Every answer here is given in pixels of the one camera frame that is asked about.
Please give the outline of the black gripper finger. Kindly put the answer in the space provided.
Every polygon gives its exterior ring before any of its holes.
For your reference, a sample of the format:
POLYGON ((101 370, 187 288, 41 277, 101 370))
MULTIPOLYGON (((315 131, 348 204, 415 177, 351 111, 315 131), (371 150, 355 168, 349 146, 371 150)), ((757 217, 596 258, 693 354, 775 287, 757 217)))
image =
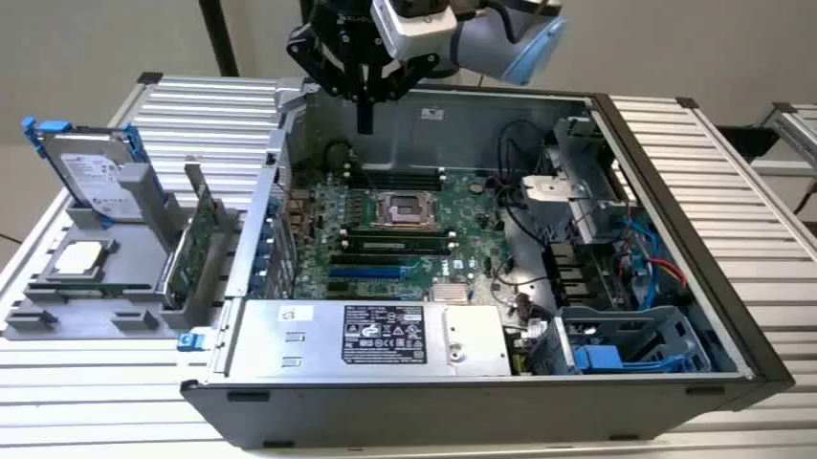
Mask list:
POLYGON ((363 66, 351 60, 337 67, 321 51, 323 43, 311 26, 301 26, 289 34, 287 53, 311 79, 333 97, 356 103, 357 133, 364 133, 363 66))
POLYGON ((383 66, 369 65, 364 83, 364 133, 373 129, 373 105, 399 100, 439 63, 438 54, 410 58, 395 70, 383 76, 383 66))

